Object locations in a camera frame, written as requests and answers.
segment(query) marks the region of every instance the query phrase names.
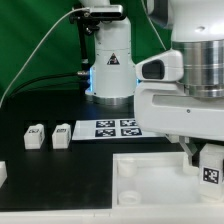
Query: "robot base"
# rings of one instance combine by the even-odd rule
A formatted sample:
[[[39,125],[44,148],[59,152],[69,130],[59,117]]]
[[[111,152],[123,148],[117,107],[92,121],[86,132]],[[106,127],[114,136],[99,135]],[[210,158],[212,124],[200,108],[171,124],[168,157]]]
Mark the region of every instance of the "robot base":
[[[128,96],[128,97],[116,97],[116,98],[104,98],[104,97],[98,97],[94,96],[90,93],[86,93],[86,100],[91,101],[98,104],[103,105],[110,105],[110,106],[118,106],[123,104],[131,104],[134,101],[134,96]]]

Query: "warning label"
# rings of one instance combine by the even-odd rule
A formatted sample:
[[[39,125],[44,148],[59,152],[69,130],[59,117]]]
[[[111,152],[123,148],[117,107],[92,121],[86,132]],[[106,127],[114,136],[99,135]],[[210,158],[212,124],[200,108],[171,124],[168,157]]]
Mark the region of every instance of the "warning label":
[[[119,61],[117,60],[117,57],[115,54],[112,54],[112,56],[110,57],[110,60],[107,63],[108,65],[119,65]]]

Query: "black cable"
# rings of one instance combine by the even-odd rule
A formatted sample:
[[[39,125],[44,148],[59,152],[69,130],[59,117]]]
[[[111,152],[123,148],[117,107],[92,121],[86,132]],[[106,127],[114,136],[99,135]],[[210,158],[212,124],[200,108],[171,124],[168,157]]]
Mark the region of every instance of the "black cable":
[[[19,85],[18,87],[16,87],[9,95],[9,97],[11,97],[12,95],[16,94],[17,92],[19,92],[21,89],[23,89],[26,86],[29,86],[33,83],[39,82],[39,81],[43,81],[43,80],[48,80],[48,79],[58,79],[58,78],[65,78],[65,77],[75,77],[77,74],[76,73],[66,73],[66,74],[57,74],[57,75],[48,75],[48,76],[42,76],[42,77],[38,77],[35,79],[31,79],[21,85]]]
[[[10,98],[15,97],[17,94],[30,92],[30,91],[37,90],[37,89],[43,89],[43,88],[54,87],[54,86],[62,86],[62,85],[68,85],[68,84],[77,84],[77,83],[86,83],[86,82],[80,80],[80,81],[77,81],[77,82],[65,82],[65,83],[57,83],[57,84],[52,84],[52,85],[39,86],[39,87],[23,90],[23,91],[20,91],[20,92],[16,92],[13,95],[10,95]]]

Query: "white housing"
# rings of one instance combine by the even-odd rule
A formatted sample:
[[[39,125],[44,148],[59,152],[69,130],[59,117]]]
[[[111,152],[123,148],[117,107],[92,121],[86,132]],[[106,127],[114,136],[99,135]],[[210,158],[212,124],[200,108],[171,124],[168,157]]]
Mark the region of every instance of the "white housing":
[[[170,0],[174,13],[172,41],[224,39],[223,0]]]

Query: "white platform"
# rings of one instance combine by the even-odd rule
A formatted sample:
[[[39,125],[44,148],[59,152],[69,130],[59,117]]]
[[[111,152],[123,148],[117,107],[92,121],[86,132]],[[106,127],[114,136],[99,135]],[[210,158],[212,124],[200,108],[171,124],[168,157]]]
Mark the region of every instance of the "white platform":
[[[125,160],[127,157],[137,161],[135,176],[122,177],[118,173],[119,160]],[[188,176],[182,172],[183,157],[184,153],[114,155],[113,206],[111,209],[0,213],[0,223],[224,223],[224,203],[208,203],[201,200],[197,188],[198,177]],[[120,205],[118,201],[120,193],[130,190],[141,194],[141,203]]]

